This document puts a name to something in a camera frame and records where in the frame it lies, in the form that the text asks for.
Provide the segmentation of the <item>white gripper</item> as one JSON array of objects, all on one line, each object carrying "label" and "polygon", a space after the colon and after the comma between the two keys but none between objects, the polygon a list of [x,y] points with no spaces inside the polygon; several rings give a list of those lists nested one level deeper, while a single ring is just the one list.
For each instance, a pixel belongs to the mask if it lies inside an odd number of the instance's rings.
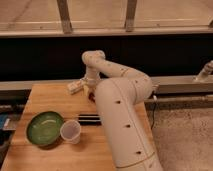
[{"label": "white gripper", "polygon": [[[86,68],[86,73],[85,73],[85,82],[89,87],[95,87],[100,81],[100,72],[92,67],[87,67]],[[84,85],[83,86],[83,91],[86,96],[90,94],[90,88]]]}]

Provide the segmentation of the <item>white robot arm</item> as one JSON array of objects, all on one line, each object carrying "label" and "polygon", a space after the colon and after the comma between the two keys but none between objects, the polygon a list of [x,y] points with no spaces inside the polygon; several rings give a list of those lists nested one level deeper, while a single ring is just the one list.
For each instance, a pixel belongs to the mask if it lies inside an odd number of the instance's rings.
[{"label": "white robot arm", "polygon": [[117,171],[163,171],[134,105],[153,92],[150,77],[131,67],[110,62],[101,50],[82,54],[85,81],[96,85],[95,104]]}]

